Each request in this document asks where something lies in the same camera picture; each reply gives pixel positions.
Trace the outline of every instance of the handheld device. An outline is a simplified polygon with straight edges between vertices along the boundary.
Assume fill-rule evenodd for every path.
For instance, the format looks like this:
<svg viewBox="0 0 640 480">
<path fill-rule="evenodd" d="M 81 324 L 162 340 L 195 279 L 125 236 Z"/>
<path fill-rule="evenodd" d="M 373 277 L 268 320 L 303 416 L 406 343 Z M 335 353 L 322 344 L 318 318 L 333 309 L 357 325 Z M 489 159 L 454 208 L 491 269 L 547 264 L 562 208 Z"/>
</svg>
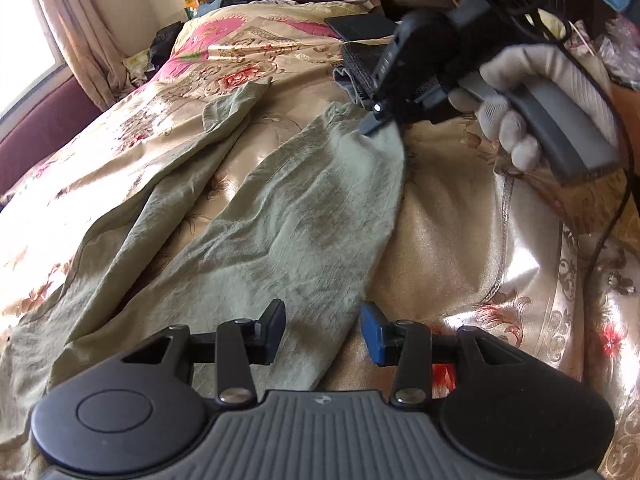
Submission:
<svg viewBox="0 0 640 480">
<path fill-rule="evenodd" d="M 462 87 L 481 99 L 497 91 L 478 67 L 513 44 L 555 43 L 531 0 L 457 0 L 447 13 L 419 9 L 407 14 L 374 72 L 374 111 L 361 123 L 363 134 L 381 124 L 430 120 L 439 123 L 459 115 L 447 95 Z M 564 20 L 567 34 L 570 24 Z M 561 184 L 583 182 L 619 167 L 617 150 L 596 125 L 551 80 L 531 77 L 502 93 L 523 115 Z"/>
</svg>

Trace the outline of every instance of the curtain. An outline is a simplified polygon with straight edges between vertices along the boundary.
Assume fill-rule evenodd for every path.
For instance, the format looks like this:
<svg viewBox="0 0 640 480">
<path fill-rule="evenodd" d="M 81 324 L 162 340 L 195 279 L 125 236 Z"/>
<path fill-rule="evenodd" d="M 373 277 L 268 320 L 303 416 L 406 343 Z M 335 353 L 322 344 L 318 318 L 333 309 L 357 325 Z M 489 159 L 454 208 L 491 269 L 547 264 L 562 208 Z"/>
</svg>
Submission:
<svg viewBox="0 0 640 480">
<path fill-rule="evenodd" d="M 126 82 L 125 57 L 91 0 L 40 0 L 62 56 L 100 110 L 116 102 Z"/>
</svg>

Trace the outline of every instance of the gloved hand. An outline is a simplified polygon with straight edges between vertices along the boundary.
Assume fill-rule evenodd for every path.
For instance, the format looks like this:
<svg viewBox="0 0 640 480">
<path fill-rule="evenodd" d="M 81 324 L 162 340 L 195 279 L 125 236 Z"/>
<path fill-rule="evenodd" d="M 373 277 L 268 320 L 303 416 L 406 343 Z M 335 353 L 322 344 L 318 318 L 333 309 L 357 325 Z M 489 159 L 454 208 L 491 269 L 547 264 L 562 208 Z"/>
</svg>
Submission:
<svg viewBox="0 0 640 480">
<path fill-rule="evenodd" d="M 480 67 L 482 78 L 498 91 L 514 89 L 530 75 L 545 76 L 562 89 L 596 124 L 600 133 L 614 147 L 618 146 L 616 123 L 607 104 L 584 74 L 555 46 L 546 44 L 517 45 L 505 48 L 498 56 Z M 594 75 L 601 84 L 608 83 Z M 531 171 L 540 162 L 542 150 L 527 131 L 524 118 L 500 96 L 479 102 L 463 89 L 449 94 L 451 104 L 461 112 L 476 112 L 482 132 L 489 140 L 499 140 L 511 154 L 513 165 Z"/>
</svg>

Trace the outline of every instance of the black bag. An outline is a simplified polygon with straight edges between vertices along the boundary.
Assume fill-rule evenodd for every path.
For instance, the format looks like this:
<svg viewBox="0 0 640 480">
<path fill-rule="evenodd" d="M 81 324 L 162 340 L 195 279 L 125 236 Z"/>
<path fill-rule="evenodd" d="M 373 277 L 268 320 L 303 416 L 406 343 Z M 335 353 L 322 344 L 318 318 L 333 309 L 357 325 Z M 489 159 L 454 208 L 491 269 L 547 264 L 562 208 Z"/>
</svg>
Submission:
<svg viewBox="0 0 640 480">
<path fill-rule="evenodd" d="M 156 37 L 149 48 L 149 59 L 155 70 L 164 65 L 169 56 L 171 56 L 171 49 L 174 47 L 175 40 L 177 40 L 178 34 L 180 34 L 183 27 L 183 22 L 175 22 L 156 32 Z"/>
</svg>

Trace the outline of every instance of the black cable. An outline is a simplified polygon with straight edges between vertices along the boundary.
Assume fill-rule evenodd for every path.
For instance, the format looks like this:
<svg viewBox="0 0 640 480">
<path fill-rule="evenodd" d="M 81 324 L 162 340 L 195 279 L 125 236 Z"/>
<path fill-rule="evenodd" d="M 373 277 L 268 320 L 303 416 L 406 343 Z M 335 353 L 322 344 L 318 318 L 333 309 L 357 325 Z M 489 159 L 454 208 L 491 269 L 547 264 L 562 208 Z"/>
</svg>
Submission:
<svg viewBox="0 0 640 480">
<path fill-rule="evenodd" d="M 580 70 L 580 72 L 582 72 L 582 74 L 587 78 L 589 83 L 591 83 L 591 85 L 596 89 L 596 92 L 598 92 L 598 95 L 601 97 L 601 99 L 605 102 L 605 104 L 609 108 L 609 111 L 613 115 L 613 120 L 616 123 L 616 130 L 620 133 L 620 136 L 622 136 L 622 140 L 625 143 L 626 152 L 628 156 L 628 159 L 627 159 L 628 171 L 626 172 L 625 192 L 622 195 L 622 200 L 620 201 L 620 205 L 618 206 L 618 209 L 615 215 L 609 222 L 609 225 L 607 226 L 605 231 L 600 236 L 600 239 L 596 244 L 593 254 L 589 259 L 589 263 L 587 264 L 587 269 L 585 270 L 585 273 L 584 273 L 584 282 L 582 283 L 584 292 L 586 292 L 587 284 L 589 283 L 589 280 L 591 279 L 591 275 L 593 274 L 593 271 L 595 269 L 596 263 L 598 262 L 598 257 L 600 256 L 600 253 L 602 252 L 604 245 L 607 242 L 607 239 L 609 238 L 611 232 L 613 231 L 616 224 L 622 217 L 626 208 L 626 204 L 629 202 L 629 198 L 631 197 L 634 181 L 636 178 L 636 174 L 635 174 L 636 158 L 634 156 L 634 150 L 631 144 L 631 138 L 629 136 L 629 132 L 626 129 L 625 121 L 623 121 L 622 117 L 620 117 L 620 114 L 616 109 L 616 107 L 613 105 L 613 102 L 611 101 L 609 95 L 604 91 L 602 86 L 600 86 L 599 83 L 593 78 L 593 76 L 587 70 L 584 69 L 584 67 L 578 62 L 578 60 L 575 59 L 575 57 L 572 56 L 572 54 L 569 51 L 567 51 L 567 49 L 565 49 L 564 46 L 560 45 L 558 46 L 558 48 L 567 57 L 567 59 L 569 59 L 569 61 L 578 70 Z"/>
<path fill-rule="evenodd" d="M 629 132 L 626 129 L 626 125 L 624 121 L 620 117 L 620 114 L 616 109 L 616 107 L 613 105 L 613 102 L 611 101 L 609 95 L 604 91 L 604 89 L 602 88 L 602 86 L 600 86 L 600 84 L 596 81 L 596 79 L 587 70 L 585 70 L 585 68 L 580 64 L 580 62 L 578 62 L 578 60 L 575 59 L 575 57 L 572 56 L 572 54 L 564 47 L 565 42 L 571 37 L 571 34 L 572 34 L 571 24 L 569 23 L 569 21 L 564 16 L 561 16 L 560 13 L 558 13 L 555 9 L 551 9 L 546 4 L 541 4 L 540 6 L 538 6 L 538 2 L 531 2 L 529 0 L 512 0 L 512 1 L 525 2 L 525 4 L 518 9 L 503 9 L 503 12 L 505 12 L 511 18 L 511 21 L 518 27 L 518 29 L 522 33 L 526 34 L 533 40 L 536 40 L 540 43 L 554 44 L 555 46 L 557 46 L 558 49 L 562 52 L 562 54 L 572 63 L 572 65 L 574 65 L 585 76 L 585 78 L 587 78 L 587 81 L 595 88 L 598 95 L 601 97 L 601 99 L 609 108 L 609 111 L 613 115 L 613 119 L 616 125 L 616 130 L 620 134 L 620 136 L 622 136 L 622 140 L 625 143 L 626 152 L 628 156 L 628 171 L 626 172 L 625 192 L 623 193 L 622 200 L 620 201 L 620 205 L 618 206 L 618 209 L 615 215 L 610 220 L 603 234 L 600 236 L 600 239 L 598 240 L 598 243 L 596 244 L 596 247 L 593 253 L 591 254 L 589 263 L 587 264 L 587 268 L 584 273 L 584 281 L 582 284 L 585 292 L 587 284 L 591 279 L 591 275 L 593 274 L 596 263 L 598 261 L 598 257 L 600 256 L 600 253 L 602 252 L 604 245 L 607 242 L 607 239 L 609 238 L 616 224 L 622 217 L 625 211 L 626 205 L 629 201 L 629 198 L 631 197 L 631 193 L 633 191 L 633 185 L 636 178 L 636 174 L 634 173 L 636 161 L 634 157 L 633 147 L 631 144 L 631 138 L 629 136 Z M 537 12 L 538 9 L 546 10 L 546 12 L 553 14 L 556 18 L 562 21 L 562 24 L 564 25 L 564 28 L 565 28 L 564 38 L 562 38 L 561 40 L 557 40 L 553 36 L 551 31 L 549 31 L 548 28 L 542 23 L 542 20 L 540 19 L 540 16 Z M 528 22 L 526 18 L 527 14 L 532 16 L 532 21 L 534 22 L 532 25 Z M 536 36 L 535 34 L 537 30 L 540 32 L 539 36 Z"/>
</svg>

